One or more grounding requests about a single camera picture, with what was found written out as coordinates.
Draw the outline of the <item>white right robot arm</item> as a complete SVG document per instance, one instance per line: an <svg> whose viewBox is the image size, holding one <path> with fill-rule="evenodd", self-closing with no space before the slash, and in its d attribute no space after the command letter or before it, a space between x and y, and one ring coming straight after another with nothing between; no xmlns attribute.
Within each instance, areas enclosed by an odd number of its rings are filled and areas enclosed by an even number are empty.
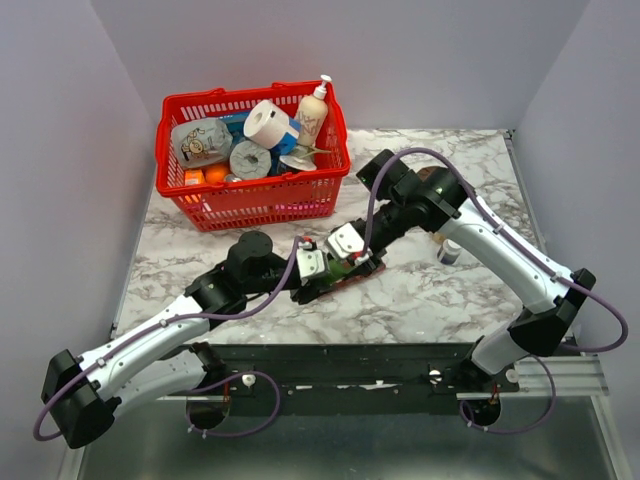
<svg viewBox="0 0 640 480"><path fill-rule="evenodd" d="M421 178L402 161L385 170L392 151L385 149L357 177L381 201L370 228L354 226L370 240L376 255L419 227L460 245L497 275L521 300L523 309L510 324L483 336L460 367L460 379L480 392L507 365L533 354L552 355L587 298L595 276L586 268L564 267L499 220L460 175L444 167Z"/></svg>

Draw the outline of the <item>red weekly pill organizer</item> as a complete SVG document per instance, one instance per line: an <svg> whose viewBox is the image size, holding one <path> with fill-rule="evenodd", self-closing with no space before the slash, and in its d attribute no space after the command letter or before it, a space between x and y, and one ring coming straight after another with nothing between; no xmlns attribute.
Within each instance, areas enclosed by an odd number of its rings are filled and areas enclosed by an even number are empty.
<svg viewBox="0 0 640 480"><path fill-rule="evenodd" d="M365 280L367 280L369 277L376 275L378 273L381 273L382 271L384 271L386 269L386 264L382 261L382 265L380 267L378 267L374 272L372 273L355 273L354 269L349 273L348 276L346 276L342 281L340 282L336 282L334 284L328 284L324 281L324 277L322 277L320 279L320 286L323 286L325 288L325 295L331 294L331 293L335 293L339 290L345 289L348 286L351 286L353 284L357 284L360 282L363 282Z"/></svg>

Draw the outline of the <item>green pill bottle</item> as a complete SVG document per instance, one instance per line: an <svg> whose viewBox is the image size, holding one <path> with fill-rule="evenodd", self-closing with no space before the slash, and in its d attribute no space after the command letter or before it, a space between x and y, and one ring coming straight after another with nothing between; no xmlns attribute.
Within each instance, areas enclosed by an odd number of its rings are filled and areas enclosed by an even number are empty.
<svg viewBox="0 0 640 480"><path fill-rule="evenodd" d="M324 277L324 281L328 284L334 284L342 281L354 267L348 261L329 259L328 272Z"/></svg>

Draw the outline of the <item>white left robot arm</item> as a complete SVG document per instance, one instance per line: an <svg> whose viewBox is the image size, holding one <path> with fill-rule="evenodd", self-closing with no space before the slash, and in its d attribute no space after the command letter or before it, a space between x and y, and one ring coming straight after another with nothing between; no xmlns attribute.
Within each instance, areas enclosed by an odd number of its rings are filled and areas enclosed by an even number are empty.
<svg viewBox="0 0 640 480"><path fill-rule="evenodd" d="M224 322L252 316L248 295L265 294L265 309L281 291L297 290L329 272L329 255L309 237L297 237L286 258L260 231L241 235L225 260L198 276L164 311L116 340L75 356L62 350L48 363L41 392L44 408L33 427L41 442L63 438L84 447L114 423L126 403L128 381L184 342Z"/></svg>

